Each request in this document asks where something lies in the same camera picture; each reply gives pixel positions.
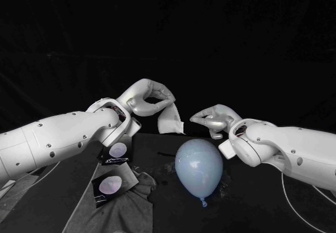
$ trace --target fabric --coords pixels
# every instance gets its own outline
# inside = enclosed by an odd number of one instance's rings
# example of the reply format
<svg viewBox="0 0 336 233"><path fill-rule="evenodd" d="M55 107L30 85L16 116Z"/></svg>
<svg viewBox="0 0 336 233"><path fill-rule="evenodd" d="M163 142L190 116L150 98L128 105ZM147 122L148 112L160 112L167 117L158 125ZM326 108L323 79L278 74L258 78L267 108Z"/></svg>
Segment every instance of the fabric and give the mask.
<svg viewBox="0 0 336 233"><path fill-rule="evenodd" d="M99 166L95 178L114 166ZM155 189L155 181L147 173L132 172L138 184L99 208L95 206L93 190L89 185L63 233L153 232L153 204L147 201L147 196Z"/></svg>
<svg viewBox="0 0 336 233"><path fill-rule="evenodd" d="M174 103L167 106L157 118L158 133L183 133L183 122Z"/></svg>

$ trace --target gray cloth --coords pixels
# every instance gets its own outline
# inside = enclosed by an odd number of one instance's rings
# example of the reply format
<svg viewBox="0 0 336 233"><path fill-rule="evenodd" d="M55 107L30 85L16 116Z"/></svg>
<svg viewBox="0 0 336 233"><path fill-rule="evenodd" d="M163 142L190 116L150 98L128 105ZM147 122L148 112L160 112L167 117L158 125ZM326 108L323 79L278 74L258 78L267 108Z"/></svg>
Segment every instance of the gray cloth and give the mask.
<svg viewBox="0 0 336 233"><path fill-rule="evenodd" d="M114 166L98 166L95 177ZM153 233L153 204L147 201L155 181L147 173L132 171L138 183L114 200L96 208L89 184L63 233Z"/></svg>

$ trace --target black backdrop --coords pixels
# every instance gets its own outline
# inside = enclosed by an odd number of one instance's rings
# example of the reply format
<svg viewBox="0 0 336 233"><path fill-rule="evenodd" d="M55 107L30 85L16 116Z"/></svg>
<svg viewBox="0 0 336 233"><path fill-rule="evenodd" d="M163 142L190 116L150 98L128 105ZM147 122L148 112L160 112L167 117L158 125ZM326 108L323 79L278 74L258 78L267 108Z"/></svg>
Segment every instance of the black backdrop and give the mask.
<svg viewBox="0 0 336 233"><path fill-rule="evenodd" d="M141 78L189 122L220 103L242 118L336 133L334 1L10 1L0 7L0 133L85 111ZM158 133L157 113L135 117Z"/></svg>

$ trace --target cable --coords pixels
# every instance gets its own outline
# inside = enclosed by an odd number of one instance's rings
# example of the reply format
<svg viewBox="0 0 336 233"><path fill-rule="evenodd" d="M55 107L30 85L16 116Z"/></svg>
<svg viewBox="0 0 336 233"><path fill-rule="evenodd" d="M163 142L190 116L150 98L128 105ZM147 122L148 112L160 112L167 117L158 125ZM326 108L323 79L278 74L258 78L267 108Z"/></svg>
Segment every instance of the cable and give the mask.
<svg viewBox="0 0 336 233"><path fill-rule="evenodd" d="M31 173L34 173L37 170L39 170L39 168L34 169L30 173L27 173L23 177L20 177L11 184L8 184L5 187L3 187L3 188L0 189L0 191L4 190L7 187L13 186L18 180L21 180L26 176L29 176L29 175L30 175Z"/></svg>
<svg viewBox="0 0 336 233"><path fill-rule="evenodd" d="M75 211L76 211L76 209L78 209L78 207L79 207L79 204L80 204L80 201L82 201L83 195L86 194L86 191L88 191L88 189L89 189L91 180L92 180L92 179L93 179L93 177L95 177L98 166L99 166L99 163L96 164L96 168L95 168L95 171L93 171L92 177L91 177L91 179L89 179L88 186L86 186L86 188L85 188L85 190L83 190L82 197L80 197L79 202L78 202L78 204L76 204L76 206L75 206L75 209L73 209L72 215L70 215L70 217L69 217L69 219L67 219L67 222L66 222L66 224L65 224L65 228L63 228L62 233L65 232L65 230L66 230L66 228L67 228L67 225L69 225L70 219L72 219L72 217L73 217Z"/></svg>
<svg viewBox="0 0 336 233"><path fill-rule="evenodd" d="M282 189L284 189L284 194L285 194L285 199L287 199L288 205L290 205L292 211L295 212L297 216L303 219L303 217L298 215L298 213L297 213L297 211L295 211L295 209L294 209L294 207L292 207L292 205L291 205L291 203L290 203L290 201L288 201L288 197L287 197L287 193L285 193L284 174L282 174L282 173L281 173L281 180L282 180ZM320 231L321 233L326 233L326 232L321 231L318 228L316 228L304 219L303 219L303 221L304 221L317 231Z"/></svg>
<svg viewBox="0 0 336 233"><path fill-rule="evenodd" d="M3 201L0 201L0 203L3 203L5 200L8 200L8 199L11 199L13 197L16 197L21 192L24 192L30 187L33 187L42 180L43 180L43 178L50 174L50 172L53 171L53 169L57 167L57 165L59 165L59 162L57 162L57 164L56 164L56 166L52 168L52 170L49 171L49 173L42 177L42 179L36 182L36 183L33 183L23 191L20 191L16 195L13 195L13 196L10 196L8 198L5 198Z"/></svg>
<svg viewBox="0 0 336 233"><path fill-rule="evenodd" d="M327 195L313 186L317 192L324 196L324 198L336 205L336 202L327 197Z"/></svg>

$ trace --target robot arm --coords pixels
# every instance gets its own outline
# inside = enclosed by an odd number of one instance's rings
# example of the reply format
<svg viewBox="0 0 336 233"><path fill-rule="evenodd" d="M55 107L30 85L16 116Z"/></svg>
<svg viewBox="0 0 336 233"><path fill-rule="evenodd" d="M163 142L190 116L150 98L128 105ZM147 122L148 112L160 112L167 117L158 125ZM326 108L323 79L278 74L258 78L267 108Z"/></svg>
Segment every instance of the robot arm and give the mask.
<svg viewBox="0 0 336 233"><path fill-rule="evenodd" d="M190 118L190 121L212 127L207 120ZM226 130L229 139L219 145L226 159L236 155L252 167L261 163L271 164L287 176L336 191L334 134L297 127L277 127L255 119L235 121Z"/></svg>
<svg viewBox="0 0 336 233"><path fill-rule="evenodd" d="M163 101L148 104L151 96ZM92 141L111 146L124 134L132 136L141 128L131 113L150 116L174 101L168 89L141 79L117 100L98 100L85 112L47 117L0 134L0 181L47 166L79 154Z"/></svg>

